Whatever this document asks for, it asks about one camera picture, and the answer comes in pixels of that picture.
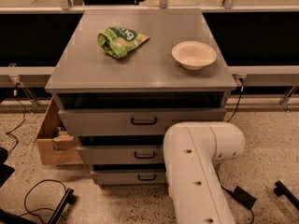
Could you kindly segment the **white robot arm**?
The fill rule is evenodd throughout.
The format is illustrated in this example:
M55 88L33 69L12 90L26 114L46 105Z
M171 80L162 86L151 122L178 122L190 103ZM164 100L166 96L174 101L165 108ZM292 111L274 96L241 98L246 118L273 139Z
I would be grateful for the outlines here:
M239 156L245 144L227 122L181 122L167 130L164 164L178 224L235 224L213 162Z

